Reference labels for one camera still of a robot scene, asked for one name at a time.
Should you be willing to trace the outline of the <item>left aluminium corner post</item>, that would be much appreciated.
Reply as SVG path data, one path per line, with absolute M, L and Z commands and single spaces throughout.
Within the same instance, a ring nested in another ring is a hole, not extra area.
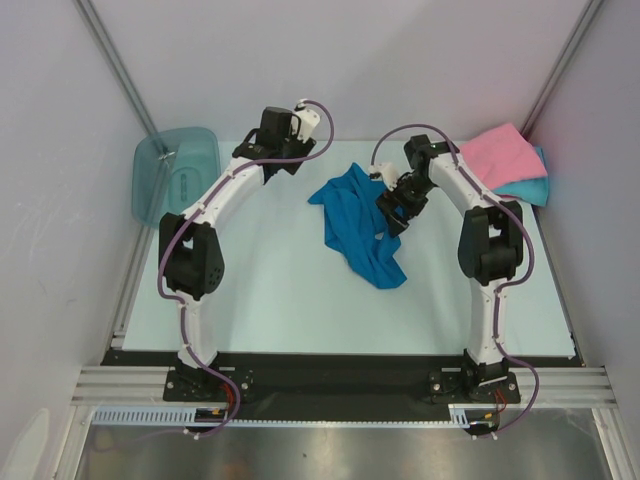
M 156 134 L 156 124 L 94 2 L 90 0 L 73 0 L 72 3 L 142 129 L 147 135 Z

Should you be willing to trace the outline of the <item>pink folded t shirt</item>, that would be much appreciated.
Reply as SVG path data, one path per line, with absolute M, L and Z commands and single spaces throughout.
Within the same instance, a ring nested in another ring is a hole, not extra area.
M 511 123 L 490 129 L 460 147 L 470 171 L 492 192 L 523 198 L 524 188 L 545 184 L 537 150 Z

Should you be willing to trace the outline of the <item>aluminium corner post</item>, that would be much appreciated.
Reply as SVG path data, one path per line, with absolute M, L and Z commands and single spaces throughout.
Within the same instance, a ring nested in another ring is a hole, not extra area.
M 147 135 L 156 134 L 156 124 L 94 2 L 90 0 L 73 0 L 72 3 L 142 129 Z
M 525 139 L 529 139 L 535 131 L 538 121 L 561 83 L 561 80 L 569 70 L 583 42 L 606 5 L 606 0 L 589 0 L 585 2 L 584 8 L 572 27 L 520 128 L 520 134 Z

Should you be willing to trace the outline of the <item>right aluminium corner post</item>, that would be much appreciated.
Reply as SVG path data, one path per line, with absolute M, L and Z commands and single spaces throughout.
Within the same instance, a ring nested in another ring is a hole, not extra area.
M 520 134 L 525 139 L 529 139 L 535 131 L 538 121 L 561 83 L 561 80 L 569 70 L 583 42 L 606 5 L 606 0 L 589 0 L 585 2 L 584 8 L 572 27 L 520 128 Z

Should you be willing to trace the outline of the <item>teal transparent plastic bin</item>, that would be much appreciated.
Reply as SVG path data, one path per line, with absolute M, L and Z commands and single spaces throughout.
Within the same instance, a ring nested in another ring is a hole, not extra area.
M 156 229 L 166 213 L 194 204 L 221 173 L 218 140 L 203 127 L 165 130 L 144 138 L 133 158 L 133 217 Z

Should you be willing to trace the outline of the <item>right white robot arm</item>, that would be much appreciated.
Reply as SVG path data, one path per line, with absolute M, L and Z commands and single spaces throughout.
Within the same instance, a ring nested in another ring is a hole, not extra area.
M 492 400 L 508 381 L 503 308 L 506 287 L 524 257 L 521 206 L 504 202 L 488 190 L 449 141 L 434 144 L 426 135 L 413 136 L 405 143 L 404 153 L 410 166 L 405 173 L 388 162 L 370 163 L 370 178 L 384 185 L 376 205 L 393 237 L 408 229 L 435 188 L 460 213 L 457 259 L 470 282 L 471 333 L 449 393 L 472 401 Z

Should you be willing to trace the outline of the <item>aluminium front rail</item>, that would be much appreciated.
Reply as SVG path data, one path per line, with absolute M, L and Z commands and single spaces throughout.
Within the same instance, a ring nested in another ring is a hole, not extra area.
M 171 367 L 96 366 L 82 369 L 72 393 L 73 405 L 144 405 L 164 402 Z M 539 368 L 536 408 L 617 406 L 604 368 Z

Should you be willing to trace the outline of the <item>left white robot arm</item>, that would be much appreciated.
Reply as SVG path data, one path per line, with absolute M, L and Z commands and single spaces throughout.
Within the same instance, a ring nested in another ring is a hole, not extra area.
M 292 110 L 267 107 L 260 125 L 233 150 L 220 177 L 193 205 L 160 221 L 157 287 L 177 303 L 181 347 L 177 385 L 187 398 L 207 400 L 218 392 L 238 403 L 241 392 L 213 362 L 219 348 L 203 333 L 204 298 L 220 285 L 225 262 L 219 233 L 231 215 L 280 171 L 293 175 L 316 145 L 312 133 L 321 115 L 300 102 Z

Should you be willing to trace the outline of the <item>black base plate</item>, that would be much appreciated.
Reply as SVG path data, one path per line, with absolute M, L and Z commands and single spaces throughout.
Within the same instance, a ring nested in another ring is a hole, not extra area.
M 245 422 L 418 423 L 448 419 L 453 405 L 523 407 L 547 375 L 574 373 L 577 357 L 517 357 L 505 378 L 475 380 L 460 356 L 223 353 L 207 370 L 171 352 L 111 349 L 102 367 L 154 388 L 164 406 L 192 407 L 203 430 L 232 414 Z

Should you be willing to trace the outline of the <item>light blue folded t shirt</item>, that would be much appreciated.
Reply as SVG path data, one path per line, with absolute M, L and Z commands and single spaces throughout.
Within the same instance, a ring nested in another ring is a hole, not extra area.
M 548 203 L 550 186 L 549 176 L 520 180 L 505 184 L 495 190 L 502 197 L 517 198 L 537 207 L 545 207 Z

